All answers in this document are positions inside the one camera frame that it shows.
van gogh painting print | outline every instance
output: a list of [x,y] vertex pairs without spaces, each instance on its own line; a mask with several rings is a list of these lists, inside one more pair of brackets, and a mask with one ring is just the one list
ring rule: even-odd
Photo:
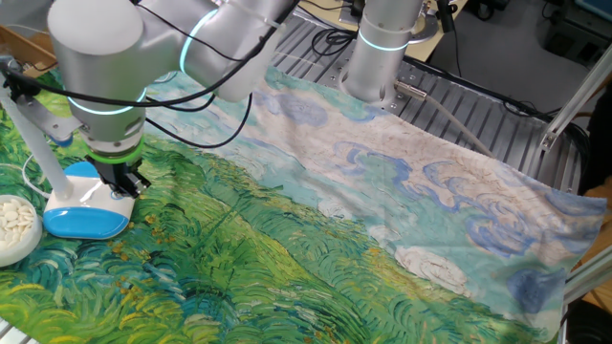
[[[199,90],[179,75],[149,94]],[[67,116],[65,98],[39,98]],[[245,109],[148,115],[215,143]],[[0,269],[0,316],[41,343],[543,342],[605,207],[274,69],[231,144],[146,133],[153,185],[122,234],[46,234]],[[64,166],[85,154],[79,139],[54,150]],[[1,193],[42,210],[29,155],[2,115]]]

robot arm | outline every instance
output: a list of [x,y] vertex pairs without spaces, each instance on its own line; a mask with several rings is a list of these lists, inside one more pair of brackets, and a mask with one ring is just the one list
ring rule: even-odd
[[[182,71],[204,87],[221,79],[294,5],[292,0],[229,0],[221,6],[209,0],[144,0],[138,6],[126,0],[57,0],[48,20],[67,91],[143,101],[146,86],[171,71]],[[217,96],[246,97],[263,77],[280,35],[277,30]],[[68,99],[81,123],[88,161],[116,192],[137,197],[149,186],[137,171],[144,108]]]

white rod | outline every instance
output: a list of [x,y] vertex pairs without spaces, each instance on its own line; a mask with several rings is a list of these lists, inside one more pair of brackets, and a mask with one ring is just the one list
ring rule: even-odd
[[[4,78],[0,76],[0,85],[3,83]],[[54,189],[55,196],[59,200],[68,199],[73,192],[73,186],[68,181],[68,178],[66,178],[64,170],[59,165],[54,152],[49,147],[42,132],[17,109],[17,105],[9,97],[8,89],[0,91],[0,104],[9,114],[9,117],[11,117],[23,141],[26,142],[32,155],[36,158],[36,162],[38,162],[43,173],[47,176],[51,187]]]
[[446,107],[444,107],[442,104],[440,104],[440,102],[438,102],[438,100],[430,97],[430,96],[425,96],[425,100],[430,102],[433,106],[436,107],[436,109],[438,109],[446,118],[448,118],[448,120],[450,120],[454,125],[456,125],[457,127],[459,127],[459,129],[461,129],[461,131],[468,137],[468,139],[470,139],[470,141],[476,145],[476,147],[478,147],[478,149],[485,154],[486,156],[489,156],[493,159],[496,159],[495,155],[489,150],[489,148],[487,148],[487,146],[485,146],[485,144],[483,142],[481,142],[474,134],[471,133],[470,129],[466,128],[465,125],[463,125],[457,118],[455,118],[455,116],[452,115],[452,113],[447,110]]

cable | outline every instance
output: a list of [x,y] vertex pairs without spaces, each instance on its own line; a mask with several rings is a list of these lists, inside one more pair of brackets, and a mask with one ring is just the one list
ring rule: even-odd
[[[189,113],[200,112],[200,111],[208,108],[208,106],[210,106],[210,104],[212,104],[212,101],[214,99],[215,99],[215,95],[212,95],[212,96],[210,96],[210,99],[207,101],[206,104],[204,104],[202,106],[198,106],[196,108],[182,108],[182,107],[172,106],[172,105],[166,105],[164,108],[167,108],[167,109],[170,109],[170,110],[174,110],[174,111],[182,111],[182,112],[189,112]],[[152,101],[152,102],[159,102],[157,99],[152,98],[152,97],[147,97],[146,100]]]
[[351,5],[342,5],[342,6],[337,6],[337,7],[334,7],[334,8],[324,8],[321,5],[319,5],[319,4],[317,4],[317,3],[313,2],[313,1],[310,1],[310,0],[301,0],[301,2],[305,2],[305,3],[311,4],[314,7],[318,8],[318,9],[322,9],[324,11],[333,11],[333,10],[339,10],[339,9],[348,9],[348,8],[351,7]]
[[49,35],[48,32],[43,32],[41,30],[37,30],[35,28],[31,28],[31,27],[27,27],[24,25],[18,25],[18,24],[8,24],[4,26],[5,28],[21,28],[21,29],[25,29],[25,30],[30,30],[31,32],[38,32],[38,33],[44,33],[46,35]]
[[459,66],[459,38],[457,38],[457,31],[453,30],[455,33],[455,61],[457,62],[457,70],[459,71],[459,77],[461,76],[461,66]]
[[36,69],[38,72],[47,72],[47,71],[49,71],[49,70],[51,70],[51,69],[55,68],[55,66],[57,66],[57,61],[56,61],[56,62],[54,62],[54,63],[52,63],[51,65],[49,65],[49,66],[45,67],[45,68],[38,68],[38,67],[36,67],[36,65],[35,65],[35,64],[33,64],[33,63],[30,63],[30,64],[31,64],[31,65],[32,65],[32,67],[33,67],[34,69]]
[[[460,86],[466,87],[468,89],[471,89],[473,91],[476,91],[478,93],[481,93],[483,95],[487,95],[489,97],[493,97],[496,98],[498,100],[500,100],[504,106],[509,110],[510,113],[512,113],[513,115],[517,115],[520,117],[534,117],[534,118],[538,118],[540,120],[543,120],[545,122],[550,122],[552,120],[553,117],[551,117],[551,115],[555,112],[555,110],[550,111],[548,113],[545,114],[541,114],[539,113],[536,109],[530,108],[529,106],[516,101],[510,97],[506,97],[504,95],[500,95],[497,92],[491,91],[489,89],[486,89],[484,87],[481,87],[479,85],[476,85],[472,82],[469,82],[461,77],[457,77],[455,75],[450,74],[447,71],[444,71],[442,69],[433,67],[431,65],[426,64],[425,62],[422,62],[414,57],[410,57],[408,55],[404,56],[404,62],[416,67],[418,70],[421,70],[423,72],[432,74],[432,75],[436,75],[436,76],[440,76],[443,77],[444,79],[456,83]],[[509,109],[509,105],[512,105],[514,107],[514,109],[518,112],[522,112],[523,114],[519,114],[517,112],[511,111],[511,109]],[[588,135],[584,132],[584,130],[582,128],[580,128],[579,126],[577,126],[575,123],[570,123],[564,130],[564,133],[567,135],[567,137],[572,141],[573,144],[576,145],[577,150],[579,151],[580,154],[580,163],[582,165],[582,167],[584,168],[586,166],[586,162],[589,159],[589,155],[590,155],[590,142],[588,139]]]
[[23,178],[23,182],[30,188],[32,189],[35,193],[39,194],[40,196],[46,198],[47,200],[49,200],[49,198],[51,197],[51,194],[48,194],[46,192],[44,192],[43,190],[39,189],[38,187],[34,186],[32,184],[32,182],[30,182],[30,180],[28,179],[28,176],[26,176],[26,167],[28,166],[28,163],[32,160],[32,158],[34,157],[34,155],[30,155],[28,157],[28,159],[26,160],[26,162],[23,164],[23,167],[21,168],[21,177]]
[[197,148],[214,149],[214,148],[223,147],[224,145],[232,142],[238,136],[238,134],[240,134],[240,132],[242,131],[242,128],[247,123],[247,119],[249,119],[249,113],[251,112],[251,104],[252,104],[252,93],[249,94],[249,103],[247,104],[247,111],[245,112],[245,116],[244,116],[244,118],[242,118],[242,122],[238,126],[238,129],[236,129],[236,131],[227,140],[224,140],[223,142],[216,143],[216,144],[200,144],[200,143],[195,143],[195,142],[192,142],[190,140],[183,139],[183,138],[181,138],[180,136],[178,136],[176,134],[173,134],[172,132],[170,132],[167,129],[163,128],[160,124],[158,124],[157,122],[155,122],[151,118],[147,118],[146,121],[149,124],[153,125],[154,127],[158,128],[159,130],[161,130],[162,132],[164,132],[166,135],[168,135],[168,136],[170,136],[170,137],[172,137],[172,138],[174,138],[176,140],[179,140],[182,143],[185,143],[185,144],[188,144],[190,146],[197,147]]
[[489,150],[489,148],[487,148],[487,146],[483,142],[481,142],[474,134],[472,134],[470,129],[466,128],[466,126],[463,125],[457,118],[455,118],[455,116],[453,116],[452,113],[447,110],[447,108],[444,107],[444,105],[442,105],[438,100],[432,98],[431,96],[425,96],[425,100],[428,101],[431,105],[435,106],[436,109],[438,109],[438,111],[442,113],[442,115],[446,116],[448,120],[450,120],[454,125],[456,125],[461,130],[461,132],[464,133],[483,154],[489,156],[490,158],[497,159],[495,155]]
[[24,69],[24,66],[26,65],[30,65],[32,68],[36,69],[38,72],[47,72],[53,68],[55,68],[55,66],[57,66],[57,61],[52,63],[51,65],[45,67],[45,68],[38,68],[36,67],[36,64],[28,62],[28,61],[18,61],[16,59],[11,60],[11,62],[17,62],[19,64],[19,66],[21,66],[22,69]]
[[165,78],[163,78],[163,79],[161,79],[161,80],[157,79],[157,80],[153,81],[153,83],[154,83],[154,84],[161,84],[161,83],[170,82],[170,81],[172,81],[172,79],[173,79],[173,78],[175,78],[175,77],[176,77],[176,75],[178,75],[178,74],[179,74],[178,72],[170,72],[170,73],[168,73],[168,74],[165,76]]
[[[328,45],[327,49],[334,46],[339,46],[339,48],[328,53],[319,51],[317,49],[317,44],[323,37],[325,37],[325,43]],[[357,32],[336,28],[324,29],[315,34],[311,42],[311,46],[313,52],[321,56],[331,56],[344,51],[344,49],[346,49],[346,47],[348,47],[355,38],[357,38]]]
[[[293,12],[293,10],[295,9],[298,3],[299,3],[299,0],[295,0],[290,7],[288,7],[285,11],[283,11],[278,16],[278,19],[276,20],[276,22],[277,23],[284,22],[285,19],[287,19],[287,17]],[[226,81],[228,81],[232,76],[238,73],[251,59],[257,56],[264,49],[266,43],[268,42],[270,37],[272,37],[272,35],[275,32],[276,32],[276,27],[271,27],[263,37],[259,38],[259,43],[257,43],[257,45],[251,49],[251,51],[245,56],[245,58],[243,58],[241,62],[238,62],[238,64],[231,71],[229,71],[226,75],[221,77],[219,80],[217,80],[217,82],[213,83],[205,90],[194,93],[190,96],[166,100],[166,101],[159,101],[159,102],[137,102],[137,101],[128,101],[128,100],[120,100],[120,99],[111,99],[111,98],[105,98],[105,97],[93,97],[93,96],[88,96],[88,95],[84,95],[84,94],[80,94],[76,92],[65,91],[62,89],[58,89],[56,87],[47,86],[43,83],[38,82],[34,78],[22,75],[15,71],[11,71],[7,67],[3,67],[1,65],[0,65],[0,71],[2,71],[2,73],[4,73],[6,76],[13,77],[15,79],[20,80],[21,82],[27,83],[29,85],[40,88],[42,90],[52,92],[52,93],[55,93],[61,96],[71,97],[73,99],[80,99],[80,100],[91,101],[91,102],[107,104],[107,105],[132,106],[132,107],[139,107],[139,108],[177,105],[177,104],[182,104],[182,103],[191,101],[198,97],[205,96],[213,92],[217,88],[219,88]]]
[[547,16],[546,14],[544,14],[546,12],[546,7],[548,7],[548,1],[545,0],[544,7],[542,7],[542,18],[549,20],[553,17],[553,15],[551,14]]
[[226,54],[223,54],[223,53],[219,52],[218,50],[216,50],[216,49],[215,49],[213,46],[211,46],[211,45],[210,45],[210,44],[208,44],[207,42],[205,42],[205,41],[203,41],[203,40],[201,40],[201,39],[199,39],[199,38],[197,38],[197,37],[194,37],[194,36],[190,35],[190,34],[189,34],[189,33],[187,33],[187,32],[184,32],[184,31],[183,31],[183,30],[181,30],[179,27],[177,27],[176,25],[174,25],[174,24],[170,23],[170,22],[169,22],[169,21],[167,21],[165,18],[163,18],[162,16],[160,16],[160,15],[159,15],[159,14],[157,14],[156,12],[154,12],[154,11],[152,11],[152,10],[148,9],[147,7],[145,7],[145,6],[143,6],[143,5],[140,5],[140,4],[139,4],[139,5],[136,5],[136,6],[137,6],[137,7],[140,7],[141,9],[143,9],[143,10],[145,10],[145,11],[147,11],[147,12],[151,13],[151,14],[153,14],[153,15],[154,15],[154,16],[156,16],[158,19],[160,19],[161,21],[163,21],[163,22],[164,22],[164,23],[165,23],[167,26],[169,26],[170,28],[172,28],[172,29],[174,29],[174,30],[176,30],[176,31],[178,31],[178,32],[180,32],[180,33],[182,33],[184,36],[189,37],[189,38],[193,39],[194,41],[196,41],[196,42],[198,42],[198,43],[201,43],[201,44],[204,44],[205,46],[207,46],[207,47],[211,48],[211,49],[212,49],[214,52],[218,53],[219,55],[223,56],[224,58],[226,58],[226,59],[228,59],[228,60],[230,60],[230,61],[234,61],[234,62],[241,62],[241,61],[243,61],[243,60],[244,60],[243,58],[233,58],[233,57],[227,56]]

floor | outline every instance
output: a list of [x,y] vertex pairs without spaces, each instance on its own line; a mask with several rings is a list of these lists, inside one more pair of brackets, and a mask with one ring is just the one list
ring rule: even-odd
[[[544,0],[511,0],[483,22],[468,11],[455,20],[463,78],[542,111],[562,106],[589,72],[542,48],[550,22],[541,16]],[[547,7],[547,14],[555,6]],[[431,64],[457,74],[455,38],[447,33]]]

